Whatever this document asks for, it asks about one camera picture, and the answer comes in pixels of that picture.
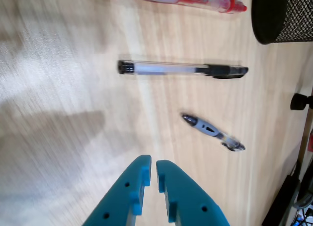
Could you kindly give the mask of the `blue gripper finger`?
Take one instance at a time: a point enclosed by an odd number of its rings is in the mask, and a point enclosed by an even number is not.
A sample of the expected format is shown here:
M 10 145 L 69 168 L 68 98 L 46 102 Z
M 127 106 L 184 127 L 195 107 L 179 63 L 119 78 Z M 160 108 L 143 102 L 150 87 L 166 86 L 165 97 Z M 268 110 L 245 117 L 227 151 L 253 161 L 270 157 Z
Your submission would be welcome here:
M 228 226 L 214 200 L 169 160 L 156 162 L 158 190 L 164 193 L 169 223 L 177 226 Z
M 142 214 L 144 189 L 151 181 L 150 155 L 138 156 L 83 223 L 85 226 L 134 226 Z

